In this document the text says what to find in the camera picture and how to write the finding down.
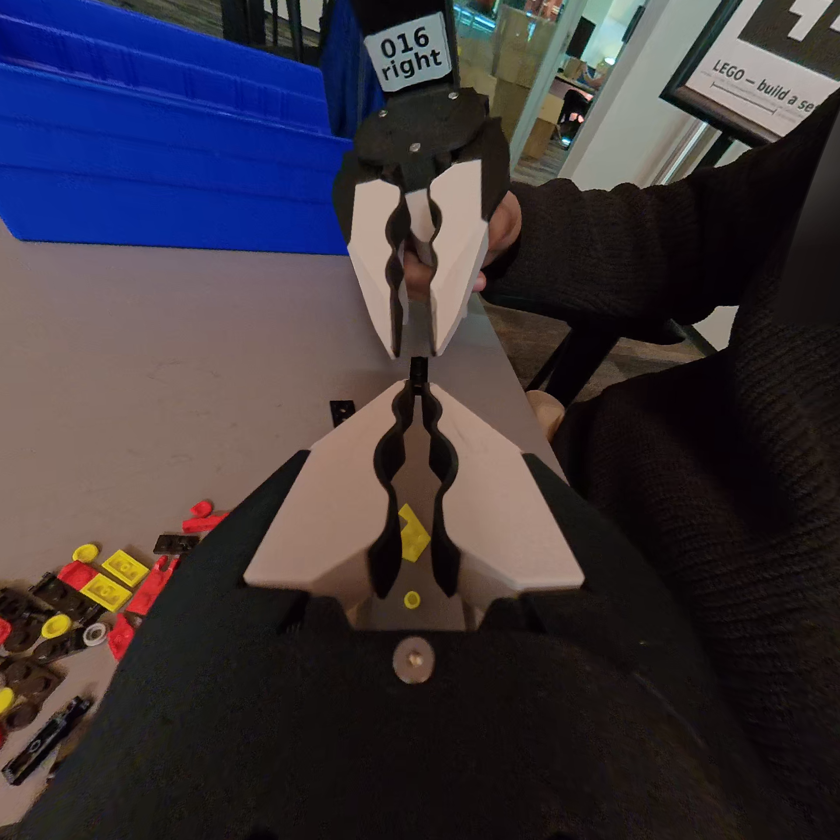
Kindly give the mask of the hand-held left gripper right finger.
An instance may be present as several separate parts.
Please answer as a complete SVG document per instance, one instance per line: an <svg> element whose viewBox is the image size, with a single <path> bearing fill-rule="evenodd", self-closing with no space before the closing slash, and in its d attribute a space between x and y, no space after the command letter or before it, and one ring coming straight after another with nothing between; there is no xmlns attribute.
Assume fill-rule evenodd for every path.
<svg viewBox="0 0 840 840"><path fill-rule="evenodd" d="M421 403L440 482L430 544L440 590L485 612L501 598L580 589L583 570L532 472L540 458L436 384Z"/></svg>

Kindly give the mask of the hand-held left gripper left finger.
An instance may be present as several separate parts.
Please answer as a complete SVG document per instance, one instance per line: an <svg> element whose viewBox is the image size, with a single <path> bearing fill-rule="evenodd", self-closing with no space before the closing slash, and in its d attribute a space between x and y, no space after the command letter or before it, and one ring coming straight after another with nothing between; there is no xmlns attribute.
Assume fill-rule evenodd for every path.
<svg viewBox="0 0 840 840"><path fill-rule="evenodd" d="M415 394L396 381L306 452L244 581L340 603L352 624L372 624L403 561L394 478Z"/></svg>

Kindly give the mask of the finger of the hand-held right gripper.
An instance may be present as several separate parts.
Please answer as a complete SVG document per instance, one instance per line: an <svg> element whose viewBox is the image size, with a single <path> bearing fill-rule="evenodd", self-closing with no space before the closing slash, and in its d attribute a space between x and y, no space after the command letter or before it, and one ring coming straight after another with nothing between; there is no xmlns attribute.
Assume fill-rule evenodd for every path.
<svg viewBox="0 0 840 840"><path fill-rule="evenodd" d="M411 219L398 185L376 179L355 187L350 258L376 334L391 359L408 323L403 247Z"/></svg>
<svg viewBox="0 0 840 840"><path fill-rule="evenodd" d="M489 224L482 216L482 162L452 164L434 178L423 196L425 215L436 218L427 257L434 273L424 300L429 349L442 355L466 311L487 254Z"/></svg>

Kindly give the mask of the pile of lego pieces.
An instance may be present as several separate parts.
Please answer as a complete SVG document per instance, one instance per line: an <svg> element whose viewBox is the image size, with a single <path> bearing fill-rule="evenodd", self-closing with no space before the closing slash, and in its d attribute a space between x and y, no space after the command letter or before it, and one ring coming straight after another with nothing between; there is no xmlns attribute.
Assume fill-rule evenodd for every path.
<svg viewBox="0 0 840 840"><path fill-rule="evenodd" d="M127 549L101 556L98 542L74 549L59 570L27 590L2 587L2 750L10 737L26 744L3 756L2 790L56 777L86 734L98 689L65 687L67 661L98 648L119 664L182 561L229 515L208 499L193 505L180 531L159 535L152 561Z"/></svg>

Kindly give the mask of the person's right forearm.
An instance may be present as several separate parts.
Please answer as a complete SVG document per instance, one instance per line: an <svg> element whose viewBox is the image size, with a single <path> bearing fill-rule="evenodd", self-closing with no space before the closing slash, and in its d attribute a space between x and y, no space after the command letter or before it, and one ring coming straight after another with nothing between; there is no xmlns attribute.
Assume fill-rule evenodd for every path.
<svg viewBox="0 0 840 840"><path fill-rule="evenodd" d="M485 298L620 323L687 325L737 306L786 340L837 342L838 318L808 323L775 311L795 223L837 116L835 92L781 140L670 185L515 185L521 231L486 269Z"/></svg>

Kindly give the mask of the yellow lego wedge plate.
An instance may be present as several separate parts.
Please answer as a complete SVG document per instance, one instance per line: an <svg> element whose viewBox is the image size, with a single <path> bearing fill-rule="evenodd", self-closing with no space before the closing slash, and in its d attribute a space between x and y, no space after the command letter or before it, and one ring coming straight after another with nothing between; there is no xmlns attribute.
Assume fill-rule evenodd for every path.
<svg viewBox="0 0 840 840"><path fill-rule="evenodd" d="M414 564L421 558L431 543L431 537L408 504L402 505L398 516L403 522L401 530L402 559Z"/></svg>

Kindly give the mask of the person's right hand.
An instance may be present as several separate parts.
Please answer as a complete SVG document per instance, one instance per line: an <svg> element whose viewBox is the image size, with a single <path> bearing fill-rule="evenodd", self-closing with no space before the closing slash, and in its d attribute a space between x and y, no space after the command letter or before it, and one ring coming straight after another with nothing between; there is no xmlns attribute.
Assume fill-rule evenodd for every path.
<svg viewBox="0 0 840 840"><path fill-rule="evenodd" d="M482 292L487 286L486 269L498 268L519 241L522 230L522 210L513 191L508 191L492 214L488 226L488 243L474 292Z"/></svg>

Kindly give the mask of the blue fabric banner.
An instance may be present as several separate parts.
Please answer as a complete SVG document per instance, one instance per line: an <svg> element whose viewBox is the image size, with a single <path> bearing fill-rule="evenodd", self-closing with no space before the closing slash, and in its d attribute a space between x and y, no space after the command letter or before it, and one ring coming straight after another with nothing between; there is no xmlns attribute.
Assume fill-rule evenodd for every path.
<svg viewBox="0 0 840 840"><path fill-rule="evenodd" d="M333 135L352 140L360 124L385 105L385 95L351 1L328 1L320 20L318 67Z"/></svg>

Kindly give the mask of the cardboard boxes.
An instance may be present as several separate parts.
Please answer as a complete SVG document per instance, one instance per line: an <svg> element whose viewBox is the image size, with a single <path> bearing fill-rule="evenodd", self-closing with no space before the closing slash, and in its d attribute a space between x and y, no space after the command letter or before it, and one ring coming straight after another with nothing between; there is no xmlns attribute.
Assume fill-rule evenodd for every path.
<svg viewBox="0 0 840 840"><path fill-rule="evenodd" d="M490 113L509 143L510 169L519 163L550 84L571 38L577 2L501 3L490 75L496 81Z"/></svg>

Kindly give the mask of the person's leg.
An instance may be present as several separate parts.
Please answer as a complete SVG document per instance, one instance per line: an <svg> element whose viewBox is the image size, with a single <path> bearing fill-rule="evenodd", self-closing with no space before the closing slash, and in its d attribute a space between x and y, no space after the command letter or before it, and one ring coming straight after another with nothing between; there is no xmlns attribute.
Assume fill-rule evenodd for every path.
<svg viewBox="0 0 840 840"><path fill-rule="evenodd" d="M564 405L551 394L541 390L527 391L526 398L542 434L552 443L565 417Z"/></svg>

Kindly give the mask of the black table leg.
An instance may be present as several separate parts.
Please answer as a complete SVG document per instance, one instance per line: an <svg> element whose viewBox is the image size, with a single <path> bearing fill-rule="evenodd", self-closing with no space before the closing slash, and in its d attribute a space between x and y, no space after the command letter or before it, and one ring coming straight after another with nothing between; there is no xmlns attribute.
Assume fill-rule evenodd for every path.
<svg viewBox="0 0 840 840"><path fill-rule="evenodd" d="M525 391L543 389L568 407L583 391L619 340L669 346L688 338L675 321L610 322L578 320L533 376Z"/></svg>

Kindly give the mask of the plain blue plastic bin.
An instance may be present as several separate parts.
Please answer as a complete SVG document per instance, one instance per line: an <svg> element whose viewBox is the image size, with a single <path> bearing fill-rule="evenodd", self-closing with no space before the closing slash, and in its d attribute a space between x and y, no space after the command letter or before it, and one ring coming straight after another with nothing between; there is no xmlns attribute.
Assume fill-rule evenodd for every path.
<svg viewBox="0 0 840 840"><path fill-rule="evenodd" d="M319 69L98 2L1 2L16 238L345 256Z"/></svg>

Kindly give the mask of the black framed wall sign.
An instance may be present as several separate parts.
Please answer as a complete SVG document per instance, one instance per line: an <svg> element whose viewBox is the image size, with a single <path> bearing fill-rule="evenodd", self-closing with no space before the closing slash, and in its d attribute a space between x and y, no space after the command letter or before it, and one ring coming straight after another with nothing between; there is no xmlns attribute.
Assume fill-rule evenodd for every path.
<svg viewBox="0 0 840 840"><path fill-rule="evenodd" d="M724 1L660 97L756 148L792 131L838 86L838 1Z"/></svg>

